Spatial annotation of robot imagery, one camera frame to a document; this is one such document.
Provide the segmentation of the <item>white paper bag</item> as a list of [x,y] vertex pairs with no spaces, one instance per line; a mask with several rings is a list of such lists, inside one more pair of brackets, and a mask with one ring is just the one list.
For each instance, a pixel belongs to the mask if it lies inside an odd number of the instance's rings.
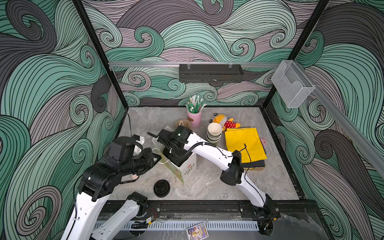
[[[174,131],[169,127],[165,130],[170,132]],[[154,153],[159,154],[162,157],[160,163],[165,165],[182,183],[184,183],[197,169],[197,155],[192,153],[186,162],[184,162],[180,167],[177,167],[163,154],[165,147],[158,142],[157,138],[158,134],[154,135],[152,138]]]

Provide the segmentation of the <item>pink straw holder cup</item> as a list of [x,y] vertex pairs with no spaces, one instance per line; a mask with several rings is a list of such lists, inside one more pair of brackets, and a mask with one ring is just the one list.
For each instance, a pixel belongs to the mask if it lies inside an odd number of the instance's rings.
[[201,125],[202,112],[199,112],[199,113],[196,113],[196,114],[187,112],[187,119],[191,123],[191,127],[193,129],[198,128]]

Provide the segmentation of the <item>colourful card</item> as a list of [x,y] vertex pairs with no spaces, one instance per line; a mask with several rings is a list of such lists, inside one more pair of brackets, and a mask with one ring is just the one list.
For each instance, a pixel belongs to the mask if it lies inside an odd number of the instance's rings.
[[187,228],[186,232],[188,240],[205,240],[209,237],[205,223]]

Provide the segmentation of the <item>brown cardboard cup carrier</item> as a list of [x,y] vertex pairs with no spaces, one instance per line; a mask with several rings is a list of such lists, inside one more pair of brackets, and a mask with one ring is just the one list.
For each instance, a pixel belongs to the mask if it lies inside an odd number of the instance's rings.
[[182,120],[177,121],[176,127],[178,127],[178,126],[183,126],[183,127],[186,127],[187,129],[190,129],[190,130],[192,129],[192,124],[188,119],[182,119]]

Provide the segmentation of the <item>black wall shelf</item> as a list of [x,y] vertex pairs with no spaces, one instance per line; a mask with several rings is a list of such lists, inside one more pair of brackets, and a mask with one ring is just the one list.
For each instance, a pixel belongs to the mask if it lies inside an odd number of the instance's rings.
[[240,83],[244,71],[234,64],[180,64],[181,83]]

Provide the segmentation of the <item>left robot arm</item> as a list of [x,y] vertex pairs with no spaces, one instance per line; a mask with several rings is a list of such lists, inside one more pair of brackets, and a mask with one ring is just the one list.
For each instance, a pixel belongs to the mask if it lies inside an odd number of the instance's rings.
[[111,142],[109,151],[84,171],[63,240],[111,240],[128,221],[146,214],[148,198],[133,192],[112,217],[95,229],[115,187],[124,184],[122,178],[141,176],[159,162],[160,156],[151,148],[145,149],[144,142],[144,137],[138,135],[118,137]]

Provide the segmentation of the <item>stack of paper cups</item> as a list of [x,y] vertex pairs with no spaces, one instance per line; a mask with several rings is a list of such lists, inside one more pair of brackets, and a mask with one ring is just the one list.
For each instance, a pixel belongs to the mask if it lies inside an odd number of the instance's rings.
[[212,144],[217,144],[222,136],[222,126],[218,123],[210,123],[207,128],[207,140]]

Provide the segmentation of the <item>wrapped straws bundle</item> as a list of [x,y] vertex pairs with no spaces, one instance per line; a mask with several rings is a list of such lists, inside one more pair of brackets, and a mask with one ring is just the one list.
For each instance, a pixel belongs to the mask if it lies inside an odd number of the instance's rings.
[[203,98],[200,98],[198,95],[193,95],[189,98],[186,103],[186,107],[189,113],[198,114],[202,111],[202,109],[206,106],[203,102]]

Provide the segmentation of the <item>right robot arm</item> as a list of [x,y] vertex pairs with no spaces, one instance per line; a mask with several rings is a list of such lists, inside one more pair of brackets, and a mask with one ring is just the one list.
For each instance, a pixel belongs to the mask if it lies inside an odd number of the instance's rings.
[[222,170],[220,179],[223,183],[238,187],[254,207],[265,210],[270,208],[271,198],[247,177],[241,164],[241,151],[221,149],[183,126],[173,132],[162,129],[158,134],[148,135],[164,146],[165,155],[172,160],[181,161],[196,154],[214,163]]

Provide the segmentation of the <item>yellow plush toy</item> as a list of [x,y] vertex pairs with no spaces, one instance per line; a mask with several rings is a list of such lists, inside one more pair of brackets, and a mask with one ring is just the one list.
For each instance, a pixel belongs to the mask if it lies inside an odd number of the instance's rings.
[[210,119],[210,123],[220,124],[223,132],[227,129],[239,129],[241,127],[241,124],[234,122],[233,118],[228,118],[226,115],[218,113],[214,114],[214,116]]

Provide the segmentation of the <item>stack of black lids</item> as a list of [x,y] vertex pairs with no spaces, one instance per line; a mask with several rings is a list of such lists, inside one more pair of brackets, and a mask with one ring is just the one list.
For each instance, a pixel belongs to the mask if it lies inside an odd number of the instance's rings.
[[170,192],[170,184],[166,180],[159,180],[154,185],[154,193],[158,198],[166,197]]

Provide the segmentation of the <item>yellow napkin stack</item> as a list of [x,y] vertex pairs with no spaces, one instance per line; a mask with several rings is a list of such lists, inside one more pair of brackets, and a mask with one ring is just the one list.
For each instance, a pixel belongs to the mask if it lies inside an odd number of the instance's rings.
[[256,128],[227,129],[225,132],[227,150],[230,152],[243,150],[242,164],[260,162],[267,159],[262,141]]

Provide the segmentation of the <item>clear acrylic wall holder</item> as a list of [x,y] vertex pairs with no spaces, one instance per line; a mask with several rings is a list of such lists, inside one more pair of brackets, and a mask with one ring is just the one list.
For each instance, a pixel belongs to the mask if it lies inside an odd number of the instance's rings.
[[315,90],[302,65],[292,60],[280,63],[272,76],[272,83],[289,109],[299,108]]

